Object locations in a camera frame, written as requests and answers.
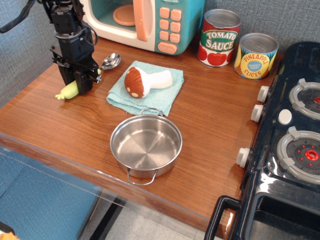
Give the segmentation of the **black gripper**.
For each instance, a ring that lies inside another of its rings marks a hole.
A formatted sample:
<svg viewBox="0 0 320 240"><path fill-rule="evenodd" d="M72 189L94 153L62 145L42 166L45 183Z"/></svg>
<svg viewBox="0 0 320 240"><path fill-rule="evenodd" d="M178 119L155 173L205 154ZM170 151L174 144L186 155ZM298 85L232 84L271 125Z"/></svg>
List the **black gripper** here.
<svg viewBox="0 0 320 240"><path fill-rule="evenodd" d="M99 65L92 57L98 39L93 39L93 32L89 26L79 26L71 33L55 32L59 46L50 49L64 84L67 86L75 80L79 95L89 92L93 82L98 83Z"/></svg>

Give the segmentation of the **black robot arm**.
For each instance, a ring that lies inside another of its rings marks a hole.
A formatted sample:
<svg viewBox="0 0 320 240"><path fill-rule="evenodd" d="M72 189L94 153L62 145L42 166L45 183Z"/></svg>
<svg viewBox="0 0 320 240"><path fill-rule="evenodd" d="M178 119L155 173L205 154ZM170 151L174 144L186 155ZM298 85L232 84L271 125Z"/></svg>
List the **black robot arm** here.
<svg viewBox="0 0 320 240"><path fill-rule="evenodd" d="M98 39L94 30L83 21L85 12L79 0L42 0L49 21L54 26L58 46L52 46L52 60L58 65L65 85L75 82L80 95L86 94L93 83L100 82L99 65L92 54Z"/></svg>

